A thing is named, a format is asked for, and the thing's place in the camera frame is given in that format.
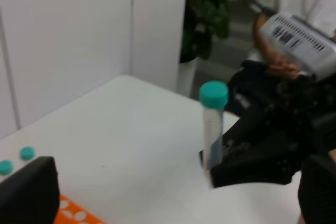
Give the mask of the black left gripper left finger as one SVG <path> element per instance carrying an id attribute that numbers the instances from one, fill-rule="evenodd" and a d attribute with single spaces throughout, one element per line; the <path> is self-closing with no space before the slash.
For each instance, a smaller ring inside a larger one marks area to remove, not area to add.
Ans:
<path id="1" fill-rule="evenodd" d="M 55 160 L 39 157 L 1 182 L 1 223 L 53 223 L 59 201 Z"/>

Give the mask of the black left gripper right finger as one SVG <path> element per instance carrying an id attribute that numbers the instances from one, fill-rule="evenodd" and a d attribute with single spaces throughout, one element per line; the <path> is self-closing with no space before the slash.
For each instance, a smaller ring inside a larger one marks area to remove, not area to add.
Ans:
<path id="1" fill-rule="evenodd" d="M 305 223 L 335 223 L 335 162 L 312 155 L 303 163 L 298 200 Z"/>

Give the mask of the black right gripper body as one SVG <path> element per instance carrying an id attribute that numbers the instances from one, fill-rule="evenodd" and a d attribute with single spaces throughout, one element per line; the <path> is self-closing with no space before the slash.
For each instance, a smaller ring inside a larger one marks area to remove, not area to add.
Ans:
<path id="1" fill-rule="evenodd" d="M 300 75 L 276 86 L 266 106 L 273 124 L 311 153 L 335 155 L 335 75 L 316 81 Z"/>

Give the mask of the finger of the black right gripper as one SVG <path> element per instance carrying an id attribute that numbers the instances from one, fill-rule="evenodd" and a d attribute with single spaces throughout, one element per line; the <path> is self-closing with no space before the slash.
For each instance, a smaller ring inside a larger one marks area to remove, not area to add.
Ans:
<path id="1" fill-rule="evenodd" d="M 213 187 L 246 183 L 287 185 L 299 170 L 297 143 L 263 142 L 211 169 Z"/>
<path id="2" fill-rule="evenodd" d="M 282 109 L 250 108 L 219 138 L 222 159 L 203 168 L 286 167 L 286 114 Z"/>

